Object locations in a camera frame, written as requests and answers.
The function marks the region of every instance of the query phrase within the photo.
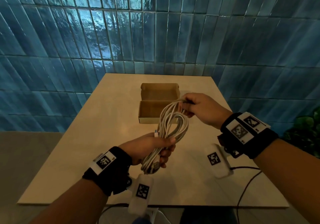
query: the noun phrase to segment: green plant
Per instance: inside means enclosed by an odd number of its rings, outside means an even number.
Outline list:
[[[282,139],[320,158],[320,107],[314,109],[311,116],[297,117]]]

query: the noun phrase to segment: wall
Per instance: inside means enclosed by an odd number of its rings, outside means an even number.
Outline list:
[[[0,129],[64,132],[105,73],[212,76],[281,133],[320,99],[320,0],[0,0]]]

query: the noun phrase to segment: black wrist strap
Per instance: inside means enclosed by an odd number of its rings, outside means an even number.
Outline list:
[[[218,140],[234,158],[242,154],[250,159],[257,157],[278,134],[250,113],[234,113],[221,126]]]
[[[131,157],[121,148],[112,147],[104,155],[91,163],[82,178],[92,180],[106,196],[118,194],[130,181],[128,170],[132,165]]]

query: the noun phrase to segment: open cardboard box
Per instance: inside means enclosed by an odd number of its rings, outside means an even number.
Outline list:
[[[139,123],[158,124],[162,110],[179,97],[177,83],[142,83]]]

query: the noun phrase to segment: white table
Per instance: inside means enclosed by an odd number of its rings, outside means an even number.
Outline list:
[[[157,125],[139,124],[138,109],[142,83],[178,83],[181,96],[205,93],[229,108],[211,77],[106,74],[83,106],[69,129],[48,157],[20,204],[49,204],[76,183],[98,154],[112,146],[153,132]],[[236,169],[230,177],[217,180],[203,153],[206,145],[218,143],[220,131],[190,119],[189,130],[169,158],[166,169],[154,178],[150,205],[236,206],[246,184],[257,170]],[[256,166],[245,155],[228,157],[231,166]],[[130,167],[137,177],[140,166]],[[131,192],[111,196],[108,204],[129,203]],[[240,206],[288,207],[278,189],[260,174],[250,184]]]

